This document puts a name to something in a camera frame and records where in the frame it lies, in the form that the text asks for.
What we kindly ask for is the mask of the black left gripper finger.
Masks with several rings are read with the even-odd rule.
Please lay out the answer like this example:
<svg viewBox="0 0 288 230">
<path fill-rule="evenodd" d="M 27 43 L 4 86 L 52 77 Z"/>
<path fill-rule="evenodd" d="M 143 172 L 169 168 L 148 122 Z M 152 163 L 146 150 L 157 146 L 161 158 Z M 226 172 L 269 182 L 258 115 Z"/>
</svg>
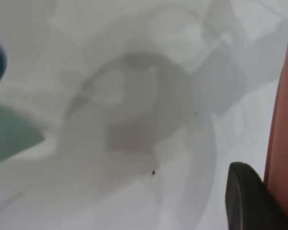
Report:
<svg viewBox="0 0 288 230">
<path fill-rule="evenodd" d="M 246 163 L 230 164 L 225 205 L 229 230 L 288 230 L 288 217 Z"/>
</svg>

